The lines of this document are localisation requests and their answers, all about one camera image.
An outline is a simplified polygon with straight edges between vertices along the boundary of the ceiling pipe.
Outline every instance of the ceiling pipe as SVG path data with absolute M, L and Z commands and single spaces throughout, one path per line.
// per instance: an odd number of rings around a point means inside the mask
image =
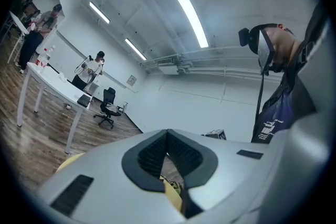
M 216 57 L 216 58 L 194 58 L 194 59 L 187 59 L 186 61 L 192 61 L 192 62 L 202 62 L 202 61 L 215 61 L 215 60 L 257 60 L 258 57 L 253 56 L 228 56 L 228 57 Z
M 219 50 L 219 49 L 243 49 L 243 47 L 231 46 L 231 47 L 223 47 L 223 48 L 210 48 L 210 49 L 192 50 L 192 51 L 183 52 L 181 54 L 172 54 L 172 55 L 167 55 L 167 56 L 155 58 L 155 59 L 152 59 L 152 60 L 143 61 L 143 63 L 156 61 L 156 60 L 161 60 L 161 59 L 165 59 L 165 58 L 171 58 L 171 57 L 178 56 L 178 55 L 195 54 L 197 52 L 205 52 L 205 51 Z
M 219 74 L 219 73 L 209 73 L 209 72 L 200 72 L 200 71 L 186 72 L 185 70 L 183 70 L 183 71 L 186 74 L 206 74 L 206 75 L 212 75 L 212 76 L 224 76 L 224 74 Z M 237 74 L 230 74 L 230 73 L 227 73 L 225 76 L 232 77 L 232 78 L 240 78 L 240 79 L 252 79 L 252 80 L 258 80 L 258 81 L 261 80 L 261 76 L 254 77 L 254 76 L 237 75 Z M 273 82 L 273 83 L 279 83 L 281 80 L 278 80 L 278 79 L 275 79 L 275 78 L 270 78 L 270 77 L 265 77 L 265 81 Z
M 253 73 L 253 74 L 257 74 L 260 75 L 260 71 L 257 69 L 251 69 L 251 68 L 234 68 L 234 67 L 193 67 L 193 68 L 189 68 L 189 70 L 193 70 L 193 71 L 199 71 L 199 70 L 220 70 L 220 71 L 224 71 L 224 69 L 226 70 L 226 72 L 241 72 L 241 73 Z M 275 77 L 279 77 L 282 78 L 282 73 L 280 74 L 276 74 L 276 73 L 271 73 L 271 76 L 275 76 Z

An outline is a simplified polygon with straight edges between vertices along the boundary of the black grille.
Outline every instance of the black grille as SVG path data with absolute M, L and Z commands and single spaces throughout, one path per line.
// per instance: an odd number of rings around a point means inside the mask
M 166 156 L 166 135 L 162 135 L 138 155 L 138 162 L 142 169 L 150 175 L 160 178 L 164 157 Z
M 50 205 L 60 213 L 70 216 L 93 182 L 92 177 L 79 175 Z

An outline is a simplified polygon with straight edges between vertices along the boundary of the air vent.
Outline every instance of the air vent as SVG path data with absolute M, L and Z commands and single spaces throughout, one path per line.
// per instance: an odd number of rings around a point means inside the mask
M 171 59 L 164 59 L 164 60 L 157 60 L 156 64 L 159 66 L 169 66 L 169 65 L 173 65 L 173 58 Z
M 60 213 L 70 216 L 93 182 L 92 177 L 79 175 L 50 205 Z

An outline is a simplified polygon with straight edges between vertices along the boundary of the pipe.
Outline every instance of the pipe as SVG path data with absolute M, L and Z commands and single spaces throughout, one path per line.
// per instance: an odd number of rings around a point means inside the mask
M 188 68 L 186 66 L 178 66 L 178 68 Z M 188 68 L 190 71 L 226 71 L 226 72 L 236 72 L 236 73 L 252 73 L 252 74 L 257 74 L 260 75 L 260 71 L 256 69 L 251 69 L 251 68 L 230 68 L 230 67 L 195 67 L 195 68 Z M 282 78 L 282 75 L 278 74 L 271 74 L 272 77 L 278 77 L 279 79 Z
M 152 59 L 152 60 L 146 60 L 146 61 L 143 61 L 143 62 L 156 61 L 156 60 L 160 60 L 160 59 L 165 59 L 165 58 L 174 57 L 174 56 L 177 56 L 177 55 L 195 54 L 195 53 L 197 53 L 197 52 L 204 52 L 204 51 L 211 51 L 211 50 L 219 50 L 219 49 L 239 49 L 239 48 L 242 48 L 242 47 L 231 46 L 231 47 L 210 48 L 210 49 L 202 49 L 202 50 L 186 51 L 186 52 L 183 52 L 183 53 L 180 53 L 180 54 L 167 55 L 167 56 L 164 56 L 164 57 L 159 57 L 159 58 L 155 58 L 155 59 Z
M 220 57 L 220 58 L 195 58 L 195 59 L 186 59 L 186 61 L 192 61 L 192 62 L 201 62 L 201 61 L 214 61 L 214 60 L 257 60 L 258 57 L 253 56 L 233 56 L 233 57 Z
M 237 73 L 235 73 L 234 71 L 230 72 L 230 70 L 225 72 L 225 70 L 223 70 L 223 73 L 221 73 L 221 72 L 213 72 L 213 70 L 209 70 L 209 72 L 191 70 L 191 68 L 188 68 L 189 72 L 187 72 L 186 71 L 187 68 L 181 68 L 180 67 L 179 69 L 183 70 L 183 72 L 185 74 L 207 74 L 207 75 L 214 75 L 214 76 L 228 76 L 228 77 L 253 79 L 253 80 L 260 80 L 261 79 L 259 73 L 255 73 L 255 72 L 251 72 L 251 74 L 248 74 L 248 73 L 243 73 L 243 72 L 237 72 Z M 281 77 L 275 75 L 275 76 L 271 76 L 271 77 L 266 77 L 265 79 L 266 79 L 266 81 L 269 81 L 269 82 L 280 82 Z

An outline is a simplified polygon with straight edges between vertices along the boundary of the cable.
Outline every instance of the cable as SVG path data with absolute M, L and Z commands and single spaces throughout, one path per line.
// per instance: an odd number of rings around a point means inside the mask
M 257 125 L 258 118 L 259 118 L 259 110 L 260 110 L 260 104 L 261 104 L 261 97 L 263 96 L 262 95 L 263 94 L 262 93 L 263 89 L 264 89 L 264 73 L 261 74 L 261 85 L 260 85 L 260 90 L 259 90 L 256 117 L 255 117 L 255 120 L 254 120 L 253 136 L 255 135 L 254 132 L 255 132 L 255 128 L 256 128 L 256 125 Z
M 78 67 L 75 68 L 75 73 L 78 71 L 77 69 L 82 65 L 82 63 L 84 63 L 86 61 L 86 59 L 88 59 L 90 57 L 90 55 L 88 57 L 86 57 L 83 62 L 81 62 Z
M 82 70 L 77 75 L 80 75 L 83 71 L 84 71 L 84 68 L 82 68 Z
M 58 96 L 54 95 L 53 93 L 51 93 L 50 91 L 44 89 L 46 92 L 50 93 L 52 96 L 55 96 L 56 98 L 59 98 Z

